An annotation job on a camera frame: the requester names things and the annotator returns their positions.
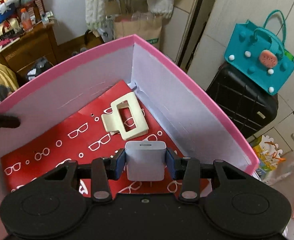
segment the blue container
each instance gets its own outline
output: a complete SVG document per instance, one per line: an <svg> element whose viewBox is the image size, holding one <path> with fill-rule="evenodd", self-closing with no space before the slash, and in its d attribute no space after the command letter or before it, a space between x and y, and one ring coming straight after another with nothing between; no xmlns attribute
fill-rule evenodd
<svg viewBox="0 0 294 240"><path fill-rule="evenodd" d="M4 12L4 14L0 14L0 23L3 21L7 20L10 16L12 16L16 11L15 11L15 3L12 3L8 6L10 10L7 10Z"/></svg>

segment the yellow cloth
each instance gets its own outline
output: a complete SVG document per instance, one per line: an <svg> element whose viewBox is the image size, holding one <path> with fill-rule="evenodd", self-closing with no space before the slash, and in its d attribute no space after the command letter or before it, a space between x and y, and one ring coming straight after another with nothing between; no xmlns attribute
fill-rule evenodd
<svg viewBox="0 0 294 240"><path fill-rule="evenodd" d="M8 67L0 64L0 101L4 100L9 92L19 88L15 73Z"/></svg>

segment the bag handle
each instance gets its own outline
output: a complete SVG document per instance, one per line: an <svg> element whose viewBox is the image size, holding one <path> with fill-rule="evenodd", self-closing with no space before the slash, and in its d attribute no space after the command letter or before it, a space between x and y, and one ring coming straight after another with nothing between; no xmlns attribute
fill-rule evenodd
<svg viewBox="0 0 294 240"><path fill-rule="evenodd" d="M257 27L253 31L253 36L254 36L255 40L257 40L257 32L258 31L267 34L271 38L271 49L275 48L276 44L274 42L276 42L279 45L279 47L281 48L281 55L279 56L279 58L281 59L284 56L285 52L284 52L283 43L279 40L279 38L276 35L274 35L271 31L269 31L265 28L262 28L262 27Z"/></svg>
<svg viewBox="0 0 294 240"><path fill-rule="evenodd" d="M286 29L286 19L285 17L283 16L283 13L282 11L280 10L273 10L268 16L267 16L267 19L263 25L263 28L266 28L266 25L267 25L267 22L269 21L270 17L272 15L274 15L275 13L279 12L281 14L281 17L282 17L282 21L283 21L283 25L282 25L282 44L284 45L285 44L285 41L286 41L286 34L287 34L287 29Z"/></svg>

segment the tiled wall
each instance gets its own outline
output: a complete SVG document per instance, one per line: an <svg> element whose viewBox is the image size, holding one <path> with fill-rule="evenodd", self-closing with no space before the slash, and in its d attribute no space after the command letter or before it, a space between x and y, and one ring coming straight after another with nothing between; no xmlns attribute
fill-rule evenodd
<svg viewBox="0 0 294 240"><path fill-rule="evenodd" d="M250 19L262 26L274 9L280 9L287 18L285 47L294 55L294 0L216 0L188 75L204 90L207 89L224 62L223 55L235 24ZM277 17L269 21L267 28L279 33L282 39L281 22ZM276 119L254 136L265 134L274 137L284 152L291 151L294 150L294 72L280 89L278 100Z"/></svg>

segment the teal handbag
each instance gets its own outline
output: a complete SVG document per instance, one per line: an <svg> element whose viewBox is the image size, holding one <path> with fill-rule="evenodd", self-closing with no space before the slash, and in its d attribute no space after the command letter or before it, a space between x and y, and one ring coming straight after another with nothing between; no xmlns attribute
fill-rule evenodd
<svg viewBox="0 0 294 240"><path fill-rule="evenodd" d="M283 40L266 29L270 17L280 12L283 20ZM247 20L236 24L225 59L243 74L262 87L270 95L275 95L294 70L294 57L284 43L286 41L286 22L280 10L272 11L263 27Z"/></svg>

